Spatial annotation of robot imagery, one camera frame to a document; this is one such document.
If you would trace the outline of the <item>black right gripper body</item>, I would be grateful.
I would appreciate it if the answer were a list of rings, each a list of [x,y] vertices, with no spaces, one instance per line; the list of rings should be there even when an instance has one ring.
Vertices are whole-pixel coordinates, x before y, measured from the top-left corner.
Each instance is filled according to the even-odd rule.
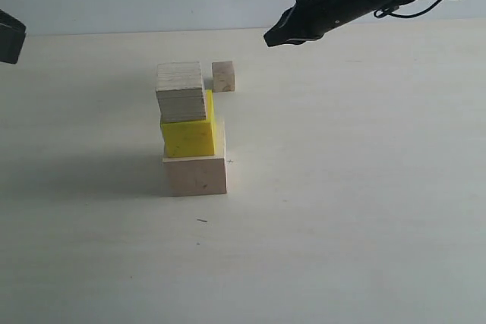
[[[293,38],[321,38],[362,16],[365,0],[295,0],[290,15]]]

